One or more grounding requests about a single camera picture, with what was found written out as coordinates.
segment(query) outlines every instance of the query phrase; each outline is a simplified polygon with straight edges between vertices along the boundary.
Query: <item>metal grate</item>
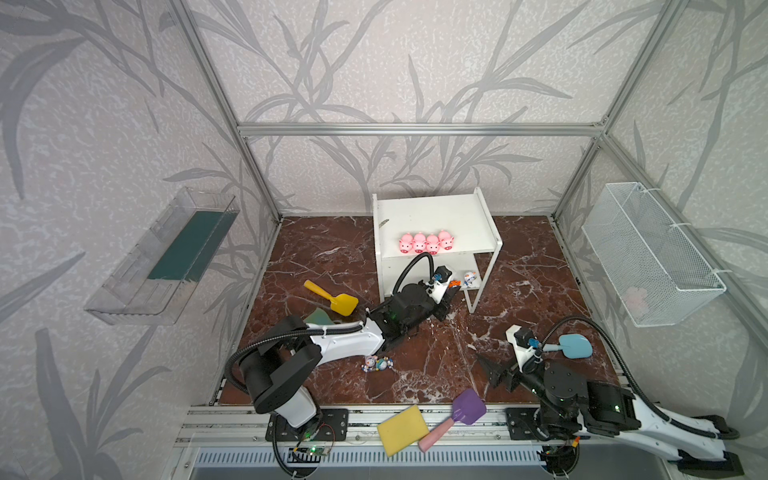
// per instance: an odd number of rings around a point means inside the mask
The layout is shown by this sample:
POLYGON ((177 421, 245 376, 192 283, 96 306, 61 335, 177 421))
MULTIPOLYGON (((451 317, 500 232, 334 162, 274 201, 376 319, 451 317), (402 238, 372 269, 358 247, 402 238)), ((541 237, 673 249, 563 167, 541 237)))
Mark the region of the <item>metal grate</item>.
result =
POLYGON ((636 326, 674 325, 725 291, 640 183, 606 184, 582 230, 636 326))
MULTIPOLYGON (((288 465, 290 453, 281 447, 280 452, 288 465)), ((543 465, 539 459, 540 446, 535 445, 474 445, 432 447, 422 453, 411 446, 388 457, 380 446, 355 447, 341 445, 334 447, 324 457, 321 465, 328 467, 396 467, 396 466, 473 466, 473 465, 543 465)), ((274 467, 275 457, 271 447, 211 448, 200 449, 195 462, 196 468, 210 467, 274 467)))

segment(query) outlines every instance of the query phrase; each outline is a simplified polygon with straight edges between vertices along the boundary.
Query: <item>yellow toy shovel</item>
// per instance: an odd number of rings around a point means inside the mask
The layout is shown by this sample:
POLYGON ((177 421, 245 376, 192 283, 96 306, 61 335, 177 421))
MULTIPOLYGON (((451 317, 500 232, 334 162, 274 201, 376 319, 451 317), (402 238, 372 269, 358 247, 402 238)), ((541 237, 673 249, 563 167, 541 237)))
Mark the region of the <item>yellow toy shovel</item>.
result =
POLYGON ((319 286, 317 286, 315 283, 310 282, 307 280, 304 282, 304 286, 310 290, 312 290, 314 293, 317 293, 322 298, 326 300, 331 301, 331 310, 334 312, 337 312, 341 315, 348 316, 357 306, 357 298, 351 295, 347 295, 346 293, 342 293, 341 295, 337 296, 331 296, 330 293, 326 292, 319 286))

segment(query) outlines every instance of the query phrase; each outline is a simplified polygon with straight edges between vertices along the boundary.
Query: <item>aluminum frame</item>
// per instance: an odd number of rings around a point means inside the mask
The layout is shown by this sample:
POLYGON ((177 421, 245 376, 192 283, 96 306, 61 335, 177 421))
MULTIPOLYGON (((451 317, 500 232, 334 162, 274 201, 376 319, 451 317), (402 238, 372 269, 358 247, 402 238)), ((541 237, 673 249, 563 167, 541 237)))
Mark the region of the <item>aluminum frame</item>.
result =
POLYGON ((244 137, 268 136, 467 136, 467 137, 593 137, 599 124, 420 124, 420 123, 242 123, 244 137))
MULTIPOLYGON (((407 405, 334 405, 321 408, 349 410, 346 440, 336 445, 381 445, 376 426, 392 418, 407 405)), ((551 445, 537 440, 510 440, 505 410, 509 407, 538 407, 537 403, 490 403, 482 419, 473 425, 457 423, 440 439, 440 445, 551 445)), ((421 405, 424 421, 431 429, 451 415, 452 406, 421 405)), ((269 414, 255 413, 253 407, 190 407, 174 447, 258 447, 270 446, 266 440, 269 414)), ((611 443, 608 438, 593 436, 590 443, 611 443)))
POLYGON ((253 285, 250 288, 250 292, 248 293, 248 303, 246 304, 246 307, 243 309, 242 312, 240 312, 240 318, 237 320, 237 326, 235 327, 235 334, 232 335, 232 343, 229 345, 228 350, 226 351, 226 356, 222 358, 221 363, 219 365, 218 376, 214 377, 214 385, 211 387, 210 390, 210 400, 208 401, 208 405, 212 406, 218 401, 219 392, 222 389, 222 383, 221 380, 224 378, 224 367, 226 366, 227 359, 230 355, 235 353, 235 350, 237 350, 237 347, 240 344, 240 338, 243 336, 243 332, 245 331, 245 327, 248 324, 248 318, 250 317, 250 311, 251 307, 253 307, 253 303, 256 301, 256 295, 259 293, 259 288, 261 287, 261 282, 264 279, 264 274, 266 273, 266 268, 270 265, 270 255, 272 253, 272 250, 275 247, 275 243, 277 242, 277 237, 280 235, 280 229, 283 228, 283 221, 282 220, 275 220, 277 222, 277 228, 275 228, 275 231, 272 233, 272 236, 270 237, 270 242, 267 247, 267 252, 269 252, 268 255, 265 255, 264 258, 261 261, 261 265, 259 266, 259 274, 255 277, 253 285))
POLYGON ((187 47, 192 52, 197 67, 205 78, 205 82, 210 89, 210 93, 214 96, 216 105, 219 108, 219 112, 224 119, 227 130, 230 132, 233 141, 235 142, 235 148, 240 153, 240 156, 245 161, 248 171, 256 182, 259 191, 264 196, 264 200, 270 207, 272 216, 279 220, 281 218, 280 210, 277 208, 277 203, 270 193, 270 189, 266 185, 259 166, 256 163, 256 158, 253 156, 253 152, 250 147, 245 143, 245 140, 240 136, 240 132, 237 130, 237 119, 234 115, 234 110, 227 100, 224 89, 221 86, 221 82, 216 75, 213 64, 210 61, 208 54, 206 53, 205 46, 200 37, 200 33, 197 30, 197 24, 194 21, 192 12, 187 7, 187 3, 184 0, 166 0, 168 10, 170 11, 174 21, 178 25, 182 32, 184 41, 187 43, 187 47))
POLYGON ((619 87, 616 97, 614 97, 611 106, 608 108, 608 112, 603 117, 604 133, 610 133, 611 127, 621 116, 621 112, 627 106, 627 102, 640 84, 648 66, 664 46, 675 25, 680 20, 688 2, 689 0, 667 0, 661 7, 661 12, 656 17, 654 26, 651 27, 650 33, 648 33, 647 40, 637 54, 629 73, 627 73, 627 77, 624 78, 624 82, 619 87))
POLYGON ((626 108, 627 102, 631 98, 637 86, 640 84, 640 80, 645 75, 650 63, 653 61, 656 54, 664 46, 675 25, 680 20, 683 11, 689 0, 667 0, 661 8, 661 12, 656 17, 654 26, 648 33, 647 40, 643 44, 640 52, 637 53, 637 57, 634 59, 634 63, 630 67, 627 76, 621 83, 614 100, 611 102, 611 106, 608 107, 608 111, 602 119, 602 131, 595 135, 592 140, 592 144, 584 156, 581 158, 579 166, 576 168, 571 181, 565 188, 558 204, 554 208, 554 218, 557 220, 563 213, 565 205, 571 201, 571 198, 576 193, 578 186, 581 185, 581 181, 587 175, 587 172, 592 167, 592 162, 597 154, 597 140, 611 132, 616 120, 621 116, 621 112, 626 108))
POLYGON ((643 184, 650 190, 651 195, 672 217, 674 222, 682 223, 680 229, 714 269, 726 270, 720 273, 720 278, 726 286, 726 292, 722 297, 730 304, 731 310, 741 320, 741 323, 750 333, 751 337, 768 353, 768 316, 766 316, 766 312, 750 291, 733 273, 728 272, 728 267, 723 264, 720 256, 712 251, 704 238, 699 235, 695 228, 692 228, 688 219, 661 193, 661 190, 656 190, 656 184, 648 177, 644 170, 637 166, 629 153, 615 139, 610 135, 606 135, 598 143, 624 174, 629 177, 630 181, 643 184))

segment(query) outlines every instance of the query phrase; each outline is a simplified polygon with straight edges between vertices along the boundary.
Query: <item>shelf leg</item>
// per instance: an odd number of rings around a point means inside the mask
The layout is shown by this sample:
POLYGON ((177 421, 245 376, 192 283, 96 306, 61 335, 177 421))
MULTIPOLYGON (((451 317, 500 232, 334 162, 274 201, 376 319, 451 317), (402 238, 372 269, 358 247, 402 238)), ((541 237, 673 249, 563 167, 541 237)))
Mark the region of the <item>shelf leg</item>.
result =
POLYGON ((467 307, 469 308, 470 313, 474 313, 475 309, 478 307, 478 303, 480 303, 480 296, 482 295, 482 291, 485 289, 485 284, 488 282, 488 279, 491 276, 491 270, 493 270, 493 266, 496 263, 496 259, 498 258, 498 253, 502 251, 501 245, 498 245, 496 247, 496 250, 493 252, 493 256, 491 256, 491 262, 488 264, 488 268, 485 269, 485 275, 482 276, 480 279, 480 289, 478 290, 478 294, 475 295, 475 301, 470 303, 469 302, 469 291, 464 290, 464 294, 467 297, 467 307))

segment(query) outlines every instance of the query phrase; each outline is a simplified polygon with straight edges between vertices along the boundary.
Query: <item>mounting plate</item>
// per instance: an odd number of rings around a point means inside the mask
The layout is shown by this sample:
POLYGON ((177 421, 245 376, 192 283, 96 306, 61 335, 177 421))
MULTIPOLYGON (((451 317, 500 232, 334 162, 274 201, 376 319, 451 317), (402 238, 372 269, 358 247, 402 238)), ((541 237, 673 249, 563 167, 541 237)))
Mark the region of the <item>mounting plate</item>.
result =
MULTIPOLYGON (((323 423, 327 423, 336 433, 336 441, 341 442, 346 440, 346 429, 349 421, 349 410, 347 409, 321 409, 323 412, 323 423)), ((266 440, 272 442, 272 436, 274 435, 275 428, 277 430, 278 442, 298 442, 299 436, 293 431, 293 427, 288 424, 283 417, 276 415, 276 420, 270 418, 270 423, 266 428, 266 440)), ((327 427, 320 429, 313 439, 314 442, 331 442, 333 441, 333 432, 327 427)))
POLYGON ((514 407, 505 410, 511 440, 536 440, 533 435, 536 410, 538 407, 514 407))

